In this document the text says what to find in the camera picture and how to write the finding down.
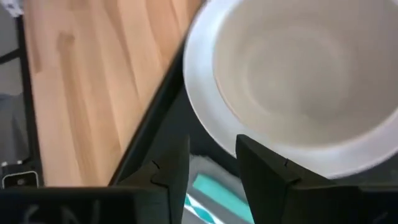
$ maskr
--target white bowl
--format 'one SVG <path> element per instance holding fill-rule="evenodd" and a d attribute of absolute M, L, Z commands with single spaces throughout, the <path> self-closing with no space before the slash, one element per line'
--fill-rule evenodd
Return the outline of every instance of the white bowl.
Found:
<path fill-rule="evenodd" d="M 392 0 L 213 0 L 188 36 L 184 77 L 209 134 L 237 134 L 325 177 L 398 149 Z"/>

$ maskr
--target wooden countertop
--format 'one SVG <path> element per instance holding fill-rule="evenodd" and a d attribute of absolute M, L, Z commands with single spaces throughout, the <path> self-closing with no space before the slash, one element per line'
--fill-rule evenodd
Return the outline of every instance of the wooden countertop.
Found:
<path fill-rule="evenodd" d="M 47 186 L 108 184 L 200 3 L 24 1 Z"/>

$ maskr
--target black dish rack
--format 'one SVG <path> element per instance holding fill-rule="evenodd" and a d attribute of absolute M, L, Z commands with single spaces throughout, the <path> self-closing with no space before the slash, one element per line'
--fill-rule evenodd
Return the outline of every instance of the black dish rack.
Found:
<path fill-rule="evenodd" d="M 232 175 L 239 176 L 236 159 L 210 137 L 190 105 L 183 84 L 184 44 L 175 55 L 110 185 L 128 177 L 141 165 L 162 154 L 165 146 L 182 141 L 187 135 L 192 142 L 191 154 L 209 157 Z M 370 170 L 336 181 L 342 184 L 398 184 L 398 156 Z"/>

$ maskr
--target black plastic frame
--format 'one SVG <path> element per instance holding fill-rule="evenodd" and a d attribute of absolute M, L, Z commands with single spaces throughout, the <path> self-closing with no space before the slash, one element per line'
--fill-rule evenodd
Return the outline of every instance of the black plastic frame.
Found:
<path fill-rule="evenodd" d="M 184 45 L 185 41 L 183 41 L 176 53 L 169 70 L 153 97 L 136 133 L 131 139 L 109 185 L 116 185 L 118 182 L 130 176 L 137 171 L 144 162 L 157 130 L 174 102 L 175 97 L 178 95 L 180 87 L 183 85 L 183 77 L 176 71 L 178 68 L 182 67 L 183 64 L 182 55 Z"/>
<path fill-rule="evenodd" d="M 25 40 L 24 18 L 22 16 L 16 19 L 18 45 L 20 50 L 20 63 L 22 84 L 24 89 L 26 128 L 28 133 L 28 142 L 31 157 L 26 161 L 25 169 L 36 171 L 39 175 L 39 185 L 44 185 L 42 162 L 40 157 L 39 136 L 37 135 L 37 124 L 35 108 L 33 103 L 32 80 L 30 79 L 29 61 L 27 58 L 27 48 Z"/>

